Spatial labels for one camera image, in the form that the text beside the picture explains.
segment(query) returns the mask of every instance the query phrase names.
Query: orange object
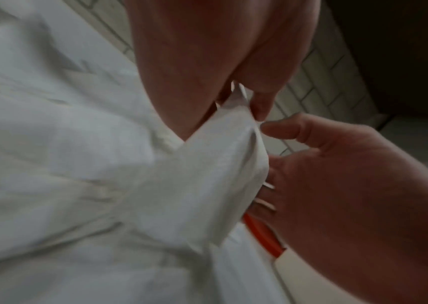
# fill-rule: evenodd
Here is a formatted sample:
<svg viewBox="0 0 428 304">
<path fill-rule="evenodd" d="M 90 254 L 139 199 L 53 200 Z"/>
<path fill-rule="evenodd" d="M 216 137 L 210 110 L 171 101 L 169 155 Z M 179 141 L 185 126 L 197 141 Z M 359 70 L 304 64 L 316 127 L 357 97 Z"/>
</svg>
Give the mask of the orange object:
<svg viewBox="0 0 428 304">
<path fill-rule="evenodd" d="M 242 219 L 244 220 L 247 228 L 262 245 L 262 247 L 264 247 L 265 250 L 273 255 L 274 258 L 280 257 L 285 249 L 282 248 L 282 245 L 275 236 L 274 232 L 272 232 L 272 230 L 267 225 L 248 214 L 244 214 Z"/>
</svg>

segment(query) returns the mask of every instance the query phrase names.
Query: dark surface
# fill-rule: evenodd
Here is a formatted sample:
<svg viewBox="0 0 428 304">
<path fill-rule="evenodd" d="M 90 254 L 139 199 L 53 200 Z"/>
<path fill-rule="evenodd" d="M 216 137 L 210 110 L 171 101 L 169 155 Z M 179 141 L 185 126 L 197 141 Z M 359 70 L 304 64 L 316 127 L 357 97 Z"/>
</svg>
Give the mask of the dark surface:
<svg viewBox="0 0 428 304">
<path fill-rule="evenodd" d="M 379 109 L 428 116 L 428 1 L 327 2 Z"/>
</svg>

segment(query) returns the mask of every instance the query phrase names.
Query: person's right hand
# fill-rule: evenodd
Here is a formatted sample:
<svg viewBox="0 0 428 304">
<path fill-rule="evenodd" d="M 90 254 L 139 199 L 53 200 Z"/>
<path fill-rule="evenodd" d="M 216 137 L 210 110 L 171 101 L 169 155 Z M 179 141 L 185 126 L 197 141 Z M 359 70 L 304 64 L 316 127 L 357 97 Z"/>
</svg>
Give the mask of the person's right hand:
<svg viewBox="0 0 428 304">
<path fill-rule="evenodd" d="M 428 169 L 374 129 L 297 114 L 261 126 L 310 150 L 272 156 L 252 204 L 307 263 L 376 303 L 428 303 Z"/>
</svg>

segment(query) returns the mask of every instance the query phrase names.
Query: skin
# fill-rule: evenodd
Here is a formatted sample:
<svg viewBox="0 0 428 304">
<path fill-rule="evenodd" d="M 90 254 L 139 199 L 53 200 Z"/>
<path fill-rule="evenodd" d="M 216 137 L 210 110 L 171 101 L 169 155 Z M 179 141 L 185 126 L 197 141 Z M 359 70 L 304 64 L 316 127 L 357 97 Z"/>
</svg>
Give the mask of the skin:
<svg viewBox="0 0 428 304">
<path fill-rule="evenodd" d="M 165 124 L 188 139 L 237 81 L 263 121 L 304 58 L 319 0 L 125 0 L 137 66 Z"/>
<path fill-rule="evenodd" d="M 307 114 L 261 126 L 311 149 L 271 156 L 248 213 L 307 263 L 375 303 L 428 303 L 428 169 L 374 129 Z"/>
</svg>

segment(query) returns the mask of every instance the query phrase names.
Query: tiled floor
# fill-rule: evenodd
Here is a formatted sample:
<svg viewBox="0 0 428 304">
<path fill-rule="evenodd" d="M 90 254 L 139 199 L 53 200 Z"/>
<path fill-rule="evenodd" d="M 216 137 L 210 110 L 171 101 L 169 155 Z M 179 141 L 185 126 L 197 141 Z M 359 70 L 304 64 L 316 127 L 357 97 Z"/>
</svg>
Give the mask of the tiled floor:
<svg viewBox="0 0 428 304">
<path fill-rule="evenodd" d="M 64 0 L 120 52 L 135 62 L 129 22 L 121 0 Z M 378 112 L 325 3 L 312 47 L 299 71 L 278 94 L 267 120 L 306 112 L 374 127 L 385 120 Z M 269 153 L 286 155 L 305 149 L 294 140 L 264 137 Z"/>
</svg>

